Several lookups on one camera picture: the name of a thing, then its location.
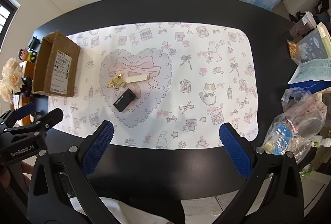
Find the human hand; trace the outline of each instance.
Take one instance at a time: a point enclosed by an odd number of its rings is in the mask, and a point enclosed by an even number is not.
[[[34,169],[33,166],[25,163],[24,161],[21,161],[21,167],[22,167],[22,173],[23,174],[32,174],[32,171]],[[26,176],[23,175],[23,179],[25,182],[25,185],[27,188],[30,187],[30,179]],[[0,168],[0,182],[3,185],[4,188],[7,188],[10,183],[10,173],[6,167],[1,167]]]

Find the rabbit print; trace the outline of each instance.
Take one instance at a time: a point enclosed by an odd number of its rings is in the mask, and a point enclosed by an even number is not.
[[[200,92],[200,99],[208,106],[213,106],[216,103],[216,88],[215,84],[207,84],[204,87],[204,92]]]
[[[156,148],[157,149],[168,149],[167,146],[168,146],[167,135],[160,134],[160,136],[158,137],[158,142],[156,143]]]
[[[208,63],[216,63],[222,60],[221,56],[217,53],[216,44],[214,41],[209,42],[207,61]]]

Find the plastic bottle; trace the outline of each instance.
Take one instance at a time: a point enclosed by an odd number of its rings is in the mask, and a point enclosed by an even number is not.
[[[313,141],[312,147],[331,147],[331,138],[323,138],[320,135],[313,136],[310,141]]]

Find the transparent plastic bag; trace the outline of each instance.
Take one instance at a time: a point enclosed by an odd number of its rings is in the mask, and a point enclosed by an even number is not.
[[[300,162],[312,146],[309,139],[325,124],[327,106],[309,91],[298,87],[285,90],[282,106],[284,113],[275,117],[263,148],[276,155],[291,151]]]

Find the white cloth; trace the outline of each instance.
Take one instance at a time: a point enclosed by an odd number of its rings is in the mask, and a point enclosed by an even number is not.
[[[69,37],[82,47],[75,96],[50,97],[63,110],[56,129],[92,134],[103,120],[114,124],[112,144],[158,149],[222,145],[219,126],[230,122],[254,140],[257,90],[247,36],[238,29],[190,23],[111,26]],[[149,79],[107,87],[122,72]],[[113,103],[130,88],[135,99],[119,112]]]
[[[100,197],[100,200],[121,224],[171,224],[163,217],[152,215],[121,201],[105,197]],[[70,202],[76,211],[86,215],[76,197],[71,198]]]

